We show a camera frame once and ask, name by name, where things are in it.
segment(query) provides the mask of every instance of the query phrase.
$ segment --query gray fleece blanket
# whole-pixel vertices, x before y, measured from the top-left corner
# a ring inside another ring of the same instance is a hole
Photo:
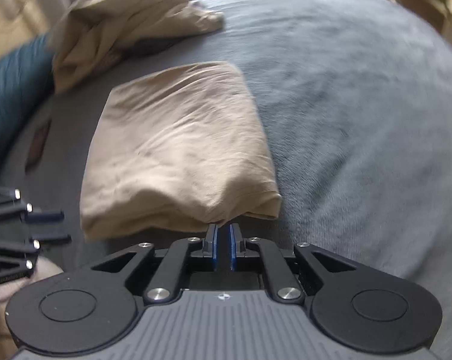
[[[65,228],[78,232],[81,178],[110,90],[172,66],[228,60],[256,97],[284,197],[277,221],[240,218],[245,233],[283,247],[309,241],[425,286],[444,311],[433,350],[452,360],[451,47],[387,0],[203,2],[225,13],[223,31],[131,59],[53,98],[13,149],[1,183],[43,208],[63,207]],[[49,112],[43,160],[24,176],[25,146]],[[178,237],[141,235],[159,245]],[[136,239],[85,245],[78,232],[62,265]]]

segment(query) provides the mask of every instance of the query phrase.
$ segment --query robotic hand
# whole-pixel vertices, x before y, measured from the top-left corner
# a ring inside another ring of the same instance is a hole
[[[62,211],[34,211],[21,199],[19,190],[0,187],[0,222],[20,219],[24,223],[53,223],[64,219]],[[0,240],[0,284],[30,277],[43,246],[64,245],[70,235],[48,233],[31,235],[24,243]]]
[[[134,245],[18,291],[14,360],[433,360],[441,307],[424,288],[238,225]]]

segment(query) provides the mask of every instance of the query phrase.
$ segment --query teal pillow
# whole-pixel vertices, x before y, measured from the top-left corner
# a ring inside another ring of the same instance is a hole
[[[53,90],[53,53],[46,40],[37,37],[0,59],[0,169],[16,134]]]

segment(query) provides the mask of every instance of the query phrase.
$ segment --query crumpled beige fabric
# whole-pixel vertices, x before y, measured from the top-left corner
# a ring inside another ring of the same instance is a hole
[[[281,196],[254,98],[228,62],[174,67],[112,90],[81,189],[87,240],[277,218]]]
[[[61,268],[45,257],[38,257],[35,273],[31,278],[22,278],[0,284],[0,360],[10,359],[18,350],[4,319],[4,310],[9,298],[28,284],[62,273]]]
[[[189,0],[76,0],[49,39],[56,92],[107,70],[139,39],[197,35],[222,26],[221,12]]]

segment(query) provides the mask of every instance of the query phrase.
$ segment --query bed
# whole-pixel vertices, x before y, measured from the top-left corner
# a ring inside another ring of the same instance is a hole
[[[225,13],[222,31],[132,57],[49,98],[18,137],[0,184],[43,209],[64,209],[61,228],[74,237],[48,256],[71,270],[138,240],[161,247],[184,237],[148,230],[84,243],[88,148],[114,86],[227,60],[256,97],[284,198],[276,221],[238,218],[244,233],[282,247],[307,240],[425,286],[444,312],[433,350],[452,360],[452,48],[388,0],[202,1]],[[25,175],[34,131],[49,117],[43,158]]]

